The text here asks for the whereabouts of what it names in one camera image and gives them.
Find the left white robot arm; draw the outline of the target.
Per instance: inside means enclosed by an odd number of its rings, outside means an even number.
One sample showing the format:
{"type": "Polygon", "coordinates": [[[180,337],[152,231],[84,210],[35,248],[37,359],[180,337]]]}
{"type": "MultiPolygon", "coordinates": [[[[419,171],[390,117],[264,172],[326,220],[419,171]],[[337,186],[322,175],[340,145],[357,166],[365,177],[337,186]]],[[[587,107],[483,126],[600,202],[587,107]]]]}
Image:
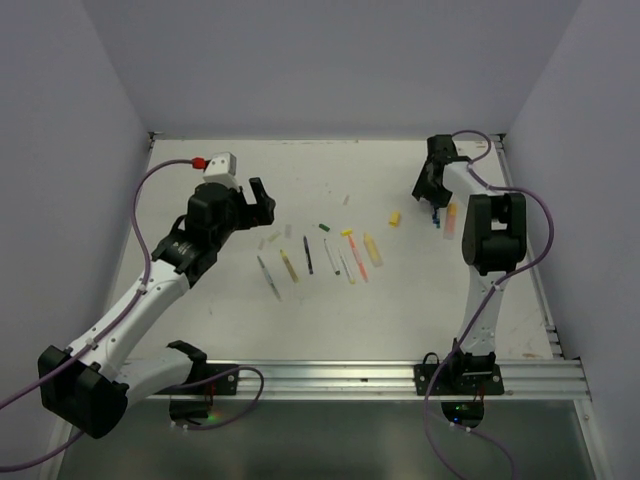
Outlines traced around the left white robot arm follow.
{"type": "Polygon", "coordinates": [[[125,295],[67,348],[48,347],[37,362],[43,406],[84,434],[100,439],[126,410],[163,391],[193,393],[234,376],[239,366],[216,373],[207,355],[184,341],[169,343],[155,358],[129,355],[163,313],[185,295],[218,260],[236,231],[273,223],[275,200],[258,177],[241,188],[221,181],[198,185],[187,211],[151,254],[140,278],[125,295]]]}

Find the blue green pen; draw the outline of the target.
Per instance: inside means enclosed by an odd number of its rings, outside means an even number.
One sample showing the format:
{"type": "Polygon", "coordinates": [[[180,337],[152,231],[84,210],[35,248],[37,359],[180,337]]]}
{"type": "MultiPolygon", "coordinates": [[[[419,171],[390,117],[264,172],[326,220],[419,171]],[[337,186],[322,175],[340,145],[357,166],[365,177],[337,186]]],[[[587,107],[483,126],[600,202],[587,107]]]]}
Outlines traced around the blue green pen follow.
{"type": "Polygon", "coordinates": [[[441,228],[440,210],[436,207],[432,208],[432,223],[436,228],[441,228]]]}

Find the yellow thick highlighter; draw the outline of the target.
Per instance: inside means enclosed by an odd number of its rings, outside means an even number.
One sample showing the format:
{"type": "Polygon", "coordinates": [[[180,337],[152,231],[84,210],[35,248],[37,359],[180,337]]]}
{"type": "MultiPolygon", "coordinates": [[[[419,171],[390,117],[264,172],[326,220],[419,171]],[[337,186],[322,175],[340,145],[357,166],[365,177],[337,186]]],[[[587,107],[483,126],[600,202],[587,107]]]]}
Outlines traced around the yellow thick highlighter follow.
{"type": "Polygon", "coordinates": [[[363,242],[372,265],[374,267],[381,267],[383,265],[383,260],[374,238],[369,233],[364,233],[363,242]]]}

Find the orange thin highlighter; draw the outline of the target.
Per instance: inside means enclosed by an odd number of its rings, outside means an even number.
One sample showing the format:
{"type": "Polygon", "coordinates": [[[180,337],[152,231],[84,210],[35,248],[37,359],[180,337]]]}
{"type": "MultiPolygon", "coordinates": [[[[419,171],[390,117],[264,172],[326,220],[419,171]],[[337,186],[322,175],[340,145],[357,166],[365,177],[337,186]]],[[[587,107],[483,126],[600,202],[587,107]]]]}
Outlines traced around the orange thin highlighter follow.
{"type": "Polygon", "coordinates": [[[349,242],[352,254],[353,254],[354,259],[356,261],[356,265],[357,265],[357,267],[359,269],[360,275],[361,275],[363,281],[365,283],[368,283],[368,281],[369,281],[368,273],[366,271],[366,268],[364,266],[364,263],[363,263],[363,260],[361,258],[360,252],[359,252],[359,250],[358,250],[358,248],[356,246],[356,243],[355,243],[355,241],[353,239],[352,234],[349,234],[347,236],[347,238],[348,238],[348,242],[349,242]]]}

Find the purple gel pen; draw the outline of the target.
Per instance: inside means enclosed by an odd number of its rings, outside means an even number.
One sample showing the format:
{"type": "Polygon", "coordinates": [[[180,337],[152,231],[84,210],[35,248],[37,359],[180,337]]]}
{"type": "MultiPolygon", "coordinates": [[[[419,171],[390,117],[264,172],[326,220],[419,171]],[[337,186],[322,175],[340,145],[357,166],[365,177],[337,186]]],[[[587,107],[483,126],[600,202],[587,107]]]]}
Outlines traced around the purple gel pen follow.
{"type": "Polygon", "coordinates": [[[313,275],[314,269],[313,269],[312,257],[310,252],[309,241],[306,235],[303,235],[303,248],[305,252],[306,264],[307,264],[309,275],[313,275]]]}

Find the yellow thick highlighter cap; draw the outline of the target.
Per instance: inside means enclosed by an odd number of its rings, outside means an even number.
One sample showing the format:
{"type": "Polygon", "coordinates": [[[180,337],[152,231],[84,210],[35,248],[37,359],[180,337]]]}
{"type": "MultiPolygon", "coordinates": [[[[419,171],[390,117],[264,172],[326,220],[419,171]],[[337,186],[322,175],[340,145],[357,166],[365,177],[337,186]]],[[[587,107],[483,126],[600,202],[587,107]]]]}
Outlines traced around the yellow thick highlighter cap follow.
{"type": "Polygon", "coordinates": [[[389,225],[393,228],[397,228],[400,224],[401,221],[401,212],[400,211],[394,211],[391,214],[391,217],[389,219],[389,225]]]}

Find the green clear pen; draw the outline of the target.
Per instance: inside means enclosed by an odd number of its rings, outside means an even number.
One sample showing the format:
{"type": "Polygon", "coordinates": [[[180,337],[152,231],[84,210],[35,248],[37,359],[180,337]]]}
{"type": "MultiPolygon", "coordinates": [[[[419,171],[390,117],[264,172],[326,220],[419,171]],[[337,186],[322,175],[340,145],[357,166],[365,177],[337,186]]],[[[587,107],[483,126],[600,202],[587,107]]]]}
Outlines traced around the green clear pen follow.
{"type": "Polygon", "coordinates": [[[272,276],[271,276],[266,264],[264,263],[264,261],[263,261],[263,259],[261,258],[260,255],[256,255],[256,258],[257,258],[259,267],[260,267],[260,269],[261,269],[261,271],[262,271],[262,273],[264,275],[264,278],[265,278],[269,288],[271,289],[271,291],[274,294],[275,298],[279,302],[281,302],[282,301],[282,297],[281,297],[281,295],[279,293],[278,288],[275,285],[275,282],[274,282],[274,280],[273,280],[273,278],[272,278],[272,276]]]}

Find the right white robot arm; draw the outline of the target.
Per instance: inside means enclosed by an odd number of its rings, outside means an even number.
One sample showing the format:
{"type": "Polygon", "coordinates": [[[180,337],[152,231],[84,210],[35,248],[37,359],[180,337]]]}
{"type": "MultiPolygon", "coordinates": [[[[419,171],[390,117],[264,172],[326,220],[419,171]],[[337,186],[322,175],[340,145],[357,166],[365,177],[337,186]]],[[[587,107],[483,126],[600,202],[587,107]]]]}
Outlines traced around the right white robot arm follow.
{"type": "Polygon", "coordinates": [[[527,251],[526,199],[502,193],[476,179],[471,159],[461,154],[451,135],[426,140],[427,156],[412,191],[427,201],[437,221],[453,198],[466,209],[461,252],[469,267],[469,291],[464,320],[453,341],[445,379],[451,389],[468,392],[492,371],[496,327],[508,282],[527,251]]]}

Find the yellow thin highlighter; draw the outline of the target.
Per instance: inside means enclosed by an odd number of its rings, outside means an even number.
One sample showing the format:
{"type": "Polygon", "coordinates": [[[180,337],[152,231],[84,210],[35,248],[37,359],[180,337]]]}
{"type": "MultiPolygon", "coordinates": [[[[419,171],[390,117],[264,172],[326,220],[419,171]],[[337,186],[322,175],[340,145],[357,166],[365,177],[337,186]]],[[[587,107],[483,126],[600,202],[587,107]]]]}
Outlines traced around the yellow thin highlighter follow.
{"type": "Polygon", "coordinates": [[[291,260],[289,259],[289,256],[287,255],[287,253],[285,252],[284,249],[280,250],[280,256],[281,256],[281,259],[282,259],[282,261],[283,261],[283,263],[284,263],[284,265],[285,265],[285,267],[286,267],[286,269],[287,269],[287,271],[288,271],[288,273],[290,275],[290,278],[291,278],[292,282],[294,284],[297,284],[299,282],[299,276],[297,275],[297,273],[296,273],[296,271],[295,271],[295,269],[293,267],[293,264],[291,263],[291,260]]]}

